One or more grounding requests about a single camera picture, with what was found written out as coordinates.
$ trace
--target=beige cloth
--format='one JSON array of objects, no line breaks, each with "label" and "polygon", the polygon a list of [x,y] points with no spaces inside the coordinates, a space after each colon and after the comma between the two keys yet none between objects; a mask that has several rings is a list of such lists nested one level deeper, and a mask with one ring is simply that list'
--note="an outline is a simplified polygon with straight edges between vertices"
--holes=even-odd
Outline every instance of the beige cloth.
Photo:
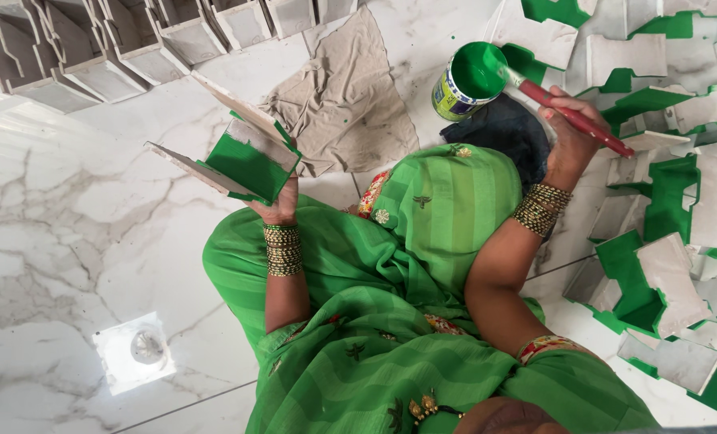
[{"label": "beige cloth", "polygon": [[367,172],[419,149],[366,6],[323,38],[315,58],[259,108],[296,137],[300,176]]}]

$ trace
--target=tile grout line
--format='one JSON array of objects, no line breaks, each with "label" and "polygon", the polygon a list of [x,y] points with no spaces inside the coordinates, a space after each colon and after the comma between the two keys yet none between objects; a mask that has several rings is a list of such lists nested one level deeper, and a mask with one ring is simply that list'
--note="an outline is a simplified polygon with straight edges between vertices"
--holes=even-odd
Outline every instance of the tile grout line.
[{"label": "tile grout line", "polygon": [[168,415],[170,415],[170,414],[172,414],[172,413],[176,413],[176,412],[179,411],[179,410],[184,410],[184,409],[186,409],[186,408],[188,408],[188,407],[192,407],[193,405],[198,405],[198,404],[200,404],[201,402],[208,401],[209,399],[214,399],[214,398],[216,398],[217,396],[221,396],[221,395],[224,395],[224,394],[229,393],[229,392],[231,392],[231,391],[235,391],[235,390],[238,390],[238,389],[240,389],[240,388],[246,387],[246,386],[248,386],[248,385],[252,385],[252,384],[254,384],[254,383],[256,383],[256,382],[257,382],[257,380],[249,381],[249,382],[246,383],[245,385],[240,385],[240,386],[234,387],[234,388],[232,388],[232,389],[230,389],[230,390],[220,391],[220,392],[217,393],[216,395],[211,395],[211,396],[209,396],[208,398],[201,399],[200,401],[195,401],[195,402],[193,402],[192,404],[184,405],[183,407],[180,407],[179,409],[174,409],[174,410],[168,411],[168,412],[166,412],[166,413],[163,413],[163,414],[161,414],[160,416],[155,416],[155,417],[153,417],[153,418],[151,418],[151,419],[147,419],[147,420],[145,420],[145,421],[142,421],[142,422],[136,423],[136,424],[134,424],[134,425],[125,427],[125,428],[123,428],[123,429],[119,429],[118,431],[115,431],[115,432],[113,432],[112,434],[119,434],[120,432],[128,431],[129,429],[135,428],[135,427],[137,427],[137,426],[144,425],[145,423],[148,423],[148,422],[152,422],[152,421],[155,420],[155,419],[160,419],[160,418],[162,418],[162,417],[164,417],[164,416],[168,416]]},{"label": "tile grout line", "polygon": [[351,177],[353,178],[353,185],[355,185],[356,193],[358,194],[358,198],[361,199],[362,193],[361,189],[358,188],[358,182],[356,181],[356,175],[351,172]]},{"label": "tile grout line", "polygon": [[307,49],[307,55],[313,59],[313,53],[310,52],[310,46],[307,44],[307,38],[305,38],[305,32],[302,31],[300,33],[302,35],[302,40],[305,41],[305,48]]},{"label": "tile grout line", "polygon": [[587,260],[587,259],[589,259],[589,258],[591,258],[591,257],[593,257],[593,256],[596,256],[596,253],[592,253],[592,254],[590,254],[589,256],[584,256],[583,258],[580,258],[579,260],[575,260],[575,261],[573,261],[573,262],[566,263],[566,264],[564,264],[564,265],[558,266],[558,267],[553,268],[553,269],[551,269],[551,270],[541,272],[540,274],[536,274],[535,276],[528,277],[528,278],[525,280],[525,282],[527,282],[528,280],[535,279],[536,277],[541,277],[542,275],[548,274],[549,272],[554,272],[554,271],[557,271],[557,270],[561,270],[561,269],[565,268],[566,266],[571,266],[571,265],[573,265],[573,264],[576,263],[576,262],[580,262],[580,261],[582,261],[582,260]]}]

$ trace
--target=paint brush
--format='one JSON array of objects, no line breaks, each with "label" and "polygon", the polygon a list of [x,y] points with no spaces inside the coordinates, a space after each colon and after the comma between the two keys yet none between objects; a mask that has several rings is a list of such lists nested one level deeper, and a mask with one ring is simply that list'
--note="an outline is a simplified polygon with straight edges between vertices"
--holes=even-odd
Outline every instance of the paint brush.
[{"label": "paint brush", "polygon": [[618,138],[611,134],[609,131],[605,131],[602,127],[594,123],[594,121],[592,121],[588,117],[585,117],[583,113],[569,109],[567,107],[555,107],[549,105],[548,101],[551,98],[554,98],[554,95],[550,94],[549,91],[545,90],[543,87],[540,87],[537,84],[533,83],[531,80],[527,80],[526,76],[519,74],[516,70],[505,64],[498,66],[497,73],[506,82],[513,84],[523,94],[529,96],[538,104],[544,107],[553,108],[556,111],[562,113],[562,116],[567,119],[567,122],[569,122],[570,125],[575,127],[581,133],[592,136],[596,141],[604,144],[608,148],[623,155],[626,158],[633,157],[633,149],[626,146],[625,143],[618,140]]}]

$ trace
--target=bangle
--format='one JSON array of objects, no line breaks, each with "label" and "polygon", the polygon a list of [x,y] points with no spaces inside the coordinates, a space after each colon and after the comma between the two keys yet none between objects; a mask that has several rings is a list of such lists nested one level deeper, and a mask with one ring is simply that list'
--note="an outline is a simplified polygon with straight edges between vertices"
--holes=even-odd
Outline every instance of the bangle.
[{"label": "bangle", "polygon": [[302,247],[297,225],[262,224],[267,242],[267,272],[271,276],[290,276],[302,271]]},{"label": "bangle", "polygon": [[572,197],[564,190],[533,184],[511,217],[537,235],[545,236]]}]

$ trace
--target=green bangle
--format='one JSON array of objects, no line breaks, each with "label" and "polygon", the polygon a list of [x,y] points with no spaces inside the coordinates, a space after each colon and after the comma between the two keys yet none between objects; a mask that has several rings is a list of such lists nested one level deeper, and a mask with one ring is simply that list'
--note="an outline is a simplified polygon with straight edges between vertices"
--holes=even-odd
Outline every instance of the green bangle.
[{"label": "green bangle", "polygon": [[287,229],[296,229],[297,225],[291,225],[291,226],[281,226],[281,225],[268,225],[267,223],[262,223],[262,229],[269,229],[273,231],[285,231]]}]

